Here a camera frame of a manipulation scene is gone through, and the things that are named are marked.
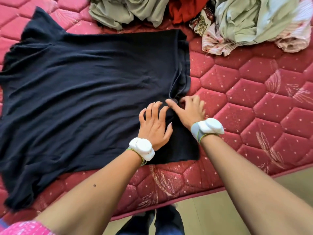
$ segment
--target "t-shirt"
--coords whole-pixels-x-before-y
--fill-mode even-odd
[[[60,174],[107,165],[137,137],[139,112],[151,102],[179,100],[189,74],[180,30],[69,34],[37,8],[0,73],[5,204],[26,208]],[[172,110],[170,122],[170,141],[148,163],[199,158],[196,140]]]

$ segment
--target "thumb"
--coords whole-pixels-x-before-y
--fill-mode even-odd
[[[172,126],[172,122],[168,124],[167,129],[164,133],[164,137],[163,137],[163,143],[164,145],[167,144],[167,142],[170,140],[170,137],[173,133],[173,126]]]
[[[180,108],[176,102],[174,102],[171,99],[166,99],[165,102],[168,104],[168,106],[175,111],[175,113],[179,116],[179,114],[183,111],[182,108]]]

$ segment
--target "mattress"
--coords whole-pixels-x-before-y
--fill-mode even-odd
[[[43,8],[67,32],[107,34],[88,14],[86,0],[0,0],[0,69],[4,54],[19,41],[35,6]],[[173,26],[164,18],[158,28],[134,21],[118,33],[180,28],[190,47],[191,88],[205,100],[206,117],[225,127],[221,137],[234,150],[275,177],[313,166],[313,43],[294,54],[273,43],[238,47],[229,56],[201,50],[201,37],[185,25]],[[215,193],[223,183],[200,148],[198,161],[146,165],[137,170],[112,220],[162,207],[187,198]],[[16,213],[3,202],[6,189],[0,180],[0,217],[7,224],[33,219],[50,204],[95,171],[58,177],[34,204]]]

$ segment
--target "leg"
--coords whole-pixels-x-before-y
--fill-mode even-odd
[[[185,235],[182,218],[173,205],[159,208],[156,211],[157,217],[154,223],[156,235]]]
[[[145,212],[131,217],[127,223],[116,233],[116,235],[148,235],[150,225],[156,214],[155,210]]]

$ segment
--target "forearm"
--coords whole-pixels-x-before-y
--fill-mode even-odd
[[[125,151],[48,207],[36,220],[58,235],[102,234],[141,163],[136,152]]]
[[[236,209],[252,234],[312,234],[313,209],[220,137],[201,140]]]

